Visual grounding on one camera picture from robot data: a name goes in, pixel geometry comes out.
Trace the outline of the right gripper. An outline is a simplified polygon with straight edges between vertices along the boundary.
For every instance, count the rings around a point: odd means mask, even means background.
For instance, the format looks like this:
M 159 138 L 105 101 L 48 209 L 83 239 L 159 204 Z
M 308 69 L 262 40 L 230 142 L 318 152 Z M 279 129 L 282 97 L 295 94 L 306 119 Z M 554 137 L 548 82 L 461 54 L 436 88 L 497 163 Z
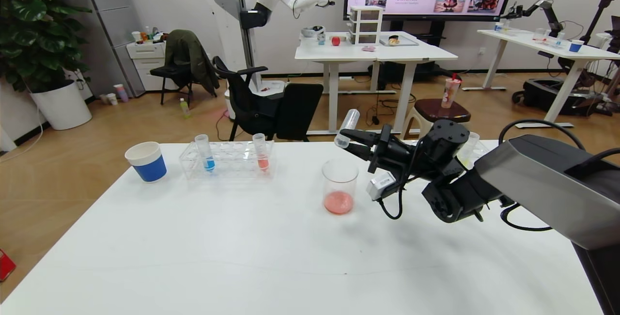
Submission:
M 343 129 L 340 134 L 352 141 L 345 147 L 345 151 L 365 162 L 370 162 L 369 173 L 375 173 L 378 169 L 393 174 L 410 173 L 415 146 L 403 142 L 392 134 L 392 125 L 383 125 L 379 133 Z

